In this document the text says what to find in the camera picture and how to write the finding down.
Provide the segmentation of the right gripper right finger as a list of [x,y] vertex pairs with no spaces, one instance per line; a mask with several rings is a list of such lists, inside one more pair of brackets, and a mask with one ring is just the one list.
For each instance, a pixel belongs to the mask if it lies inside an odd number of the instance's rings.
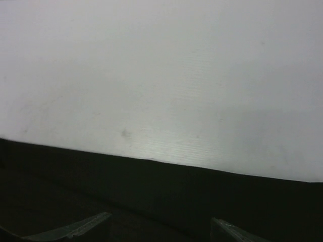
[[269,242],[221,219],[212,218],[210,224],[210,241],[213,242]]

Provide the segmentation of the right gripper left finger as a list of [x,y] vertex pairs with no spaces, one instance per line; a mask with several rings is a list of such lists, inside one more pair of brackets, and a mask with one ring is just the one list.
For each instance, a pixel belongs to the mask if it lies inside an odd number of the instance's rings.
[[112,214],[102,212],[64,227],[19,236],[1,227],[1,241],[108,241]]

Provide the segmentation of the black printed t shirt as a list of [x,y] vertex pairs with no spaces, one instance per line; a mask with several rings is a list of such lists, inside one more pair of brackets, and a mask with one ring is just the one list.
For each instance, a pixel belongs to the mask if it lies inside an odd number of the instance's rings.
[[270,241],[322,241],[322,183],[1,139],[1,167],[209,239],[215,217]]

